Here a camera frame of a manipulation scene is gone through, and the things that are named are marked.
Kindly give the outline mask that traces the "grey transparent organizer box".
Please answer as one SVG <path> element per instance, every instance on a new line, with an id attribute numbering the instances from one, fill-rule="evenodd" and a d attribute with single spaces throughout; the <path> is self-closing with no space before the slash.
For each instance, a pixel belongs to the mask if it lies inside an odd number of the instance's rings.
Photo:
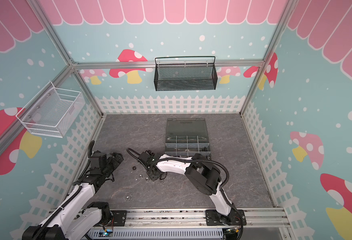
<path id="1" fill-rule="evenodd" d="M 168 119 L 165 153 L 172 157 L 188 158 L 196 154 L 211 156 L 206 120 Z"/>

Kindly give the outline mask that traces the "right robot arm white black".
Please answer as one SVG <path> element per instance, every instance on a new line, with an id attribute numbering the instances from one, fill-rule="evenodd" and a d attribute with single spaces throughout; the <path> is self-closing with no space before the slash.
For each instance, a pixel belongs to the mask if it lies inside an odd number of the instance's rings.
<path id="1" fill-rule="evenodd" d="M 167 154 L 160 156 L 151 151 L 139 154 L 131 148 L 126 151 L 144 166 L 152 181 L 164 180 L 167 173 L 184 175 L 199 192 L 209 196 L 215 209 L 206 211 L 208 226 L 243 227 L 247 224 L 244 211 L 238 210 L 225 193 L 224 186 L 230 175 L 223 164 L 201 154 L 180 158 Z"/>

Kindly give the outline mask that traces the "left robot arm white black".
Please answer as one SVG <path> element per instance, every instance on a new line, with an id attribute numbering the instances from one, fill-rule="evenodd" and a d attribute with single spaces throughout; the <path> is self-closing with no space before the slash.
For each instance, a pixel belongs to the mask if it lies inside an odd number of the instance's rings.
<path id="1" fill-rule="evenodd" d="M 92 202 L 81 214 L 82 207 L 106 181 L 114 182 L 113 172 L 123 162 L 120 153 L 93 151 L 95 141 L 88 147 L 88 163 L 73 191 L 57 209 L 37 226 L 29 226 L 23 240 L 80 240 L 92 227 L 113 224 L 115 217 L 107 202 Z"/>

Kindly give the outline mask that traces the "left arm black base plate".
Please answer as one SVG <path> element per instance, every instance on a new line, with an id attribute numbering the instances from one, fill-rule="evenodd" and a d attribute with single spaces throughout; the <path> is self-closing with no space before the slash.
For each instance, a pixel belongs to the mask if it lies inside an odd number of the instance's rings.
<path id="1" fill-rule="evenodd" d="M 94 227 L 124 227 L 126 218 L 127 211 L 124 210 L 101 211 L 101 220 Z"/>

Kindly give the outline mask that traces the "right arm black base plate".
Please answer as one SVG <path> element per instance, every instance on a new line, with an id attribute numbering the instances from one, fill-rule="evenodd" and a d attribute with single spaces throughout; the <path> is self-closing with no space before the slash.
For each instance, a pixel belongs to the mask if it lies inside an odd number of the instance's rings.
<path id="1" fill-rule="evenodd" d="M 219 214 L 216 210 L 206 210 L 207 226 L 240 226 L 243 223 L 247 225 L 245 213 L 243 210 L 231 209 L 228 216 Z"/>

